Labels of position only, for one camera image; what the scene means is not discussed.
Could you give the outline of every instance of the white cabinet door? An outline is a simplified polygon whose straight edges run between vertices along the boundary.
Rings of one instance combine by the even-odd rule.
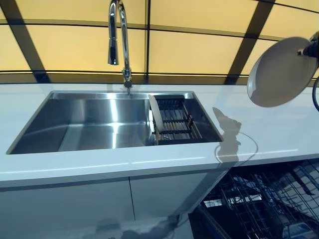
[[[227,170],[130,177],[136,220],[192,212]]]
[[[27,186],[0,192],[0,238],[39,238],[62,230],[98,229],[134,220],[128,178],[74,185]]]

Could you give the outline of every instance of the dish rack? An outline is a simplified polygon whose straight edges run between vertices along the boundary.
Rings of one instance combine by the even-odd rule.
[[[232,215],[240,238],[319,239],[319,160],[233,168],[203,204]]]
[[[207,142],[199,132],[192,115],[187,111],[184,96],[155,96],[159,106],[164,131],[155,126],[157,145]]]

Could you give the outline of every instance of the chrome faucet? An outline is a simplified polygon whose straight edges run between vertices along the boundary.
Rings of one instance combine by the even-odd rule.
[[[129,61],[128,29],[126,23],[126,14],[122,0],[111,0],[109,9],[109,60],[110,65],[118,65],[117,40],[116,40],[116,8],[120,14],[122,29],[122,45],[124,54],[124,68],[122,70],[124,77],[124,86],[130,94],[132,87],[132,73]]]

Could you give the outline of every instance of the dishwasher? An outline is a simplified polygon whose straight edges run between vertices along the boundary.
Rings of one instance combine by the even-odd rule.
[[[198,238],[319,239],[319,159],[234,167],[193,214]]]

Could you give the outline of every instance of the faucet handle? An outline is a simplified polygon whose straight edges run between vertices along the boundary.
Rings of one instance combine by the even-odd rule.
[[[122,70],[123,77],[124,77],[124,86],[126,88],[132,87],[132,72],[131,69],[123,69]]]

